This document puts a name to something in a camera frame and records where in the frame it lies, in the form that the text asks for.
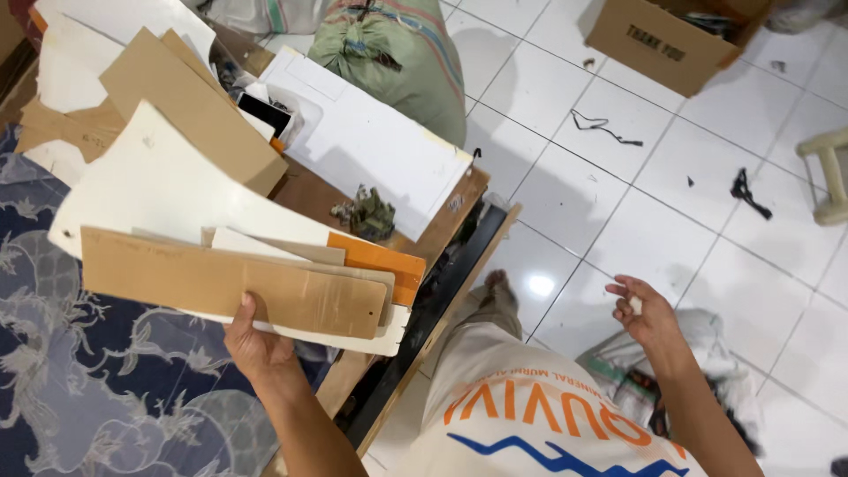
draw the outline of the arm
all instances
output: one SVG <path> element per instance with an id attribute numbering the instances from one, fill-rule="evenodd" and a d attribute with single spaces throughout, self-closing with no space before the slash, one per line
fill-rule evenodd
<path id="1" fill-rule="evenodd" d="M 254 329 L 256 302 L 244 294 L 224 344 L 248 378 L 280 441 L 288 473 L 297 477 L 367 477 L 342 431 L 312 394 L 290 338 Z"/>
<path id="2" fill-rule="evenodd" d="M 616 276 L 621 285 L 606 290 L 620 295 L 613 316 L 644 348 L 654 368 L 672 422 L 674 440 L 695 456 L 711 477 L 762 476 L 754 456 L 725 416 L 683 338 L 674 310 L 662 295 L 636 278 Z M 632 297 L 642 300 L 633 314 Z"/>

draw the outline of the person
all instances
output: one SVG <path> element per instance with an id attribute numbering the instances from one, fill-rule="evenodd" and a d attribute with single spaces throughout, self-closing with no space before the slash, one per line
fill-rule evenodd
<path id="1" fill-rule="evenodd" d="M 449 335 L 421 434 L 391 475 L 582 477 L 762 476 L 683 339 L 674 310 L 647 283 L 616 276 L 612 315 L 644 347 L 672 422 L 667 441 L 622 416 L 574 361 L 525 345 L 503 271 L 480 308 Z M 631 299 L 642 300 L 633 314 Z M 324 413 L 290 339 L 252 326 L 245 294 L 225 343 L 253 384 L 294 477 L 364 476 L 353 447 Z"/>

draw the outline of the person's right hand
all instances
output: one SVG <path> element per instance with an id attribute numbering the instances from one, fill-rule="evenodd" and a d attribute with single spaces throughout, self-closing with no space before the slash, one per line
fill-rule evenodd
<path id="1" fill-rule="evenodd" d="M 616 275 L 615 280 L 620 284 L 606 285 L 606 291 L 621 296 L 616 301 L 612 316 L 621 322 L 637 343 L 649 349 L 683 338 L 674 310 L 662 295 L 638 278 Z M 634 296 L 642 300 L 640 315 L 634 315 L 630 306 L 630 299 Z"/>

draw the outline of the black metal frame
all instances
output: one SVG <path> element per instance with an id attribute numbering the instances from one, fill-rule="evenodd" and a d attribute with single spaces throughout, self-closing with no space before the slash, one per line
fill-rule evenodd
<path id="1" fill-rule="evenodd" d="M 488 209 L 456 261 L 440 277 L 435 295 L 424 306 L 413 307 L 411 325 L 400 343 L 397 356 L 386 362 L 376 363 L 354 388 L 352 396 L 365 396 L 364 401 L 356 403 L 355 409 L 345 419 L 347 422 L 343 425 L 337 422 L 340 427 L 346 428 L 343 429 L 344 434 L 354 448 L 360 446 L 371 430 L 389 397 L 418 356 L 421 347 L 427 342 L 436 323 L 504 223 L 506 213 L 506 210 L 494 206 Z"/>

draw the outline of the hand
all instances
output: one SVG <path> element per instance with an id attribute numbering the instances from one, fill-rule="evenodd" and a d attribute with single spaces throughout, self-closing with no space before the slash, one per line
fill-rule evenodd
<path id="1" fill-rule="evenodd" d="M 224 345 L 232 355 L 236 367 L 254 385 L 281 374 L 303 372 L 294 355 L 291 338 L 259 331 L 254 328 L 256 299 L 250 292 L 242 295 L 242 304 L 232 319 L 224 325 Z"/>
<path id="2" fill-rule="evenodd" d="M 621 296 L 616 301 L 612 316 L 622 323 L 624 330 L 646 350 L 682 340 L 672 306 L 650 285 L 627 275 L 616 275 L 619 284 L 606 285 L 606 291 Z M 634 315 L 630 299 L 638 296 L 642 300 L 642 314 Z"/>

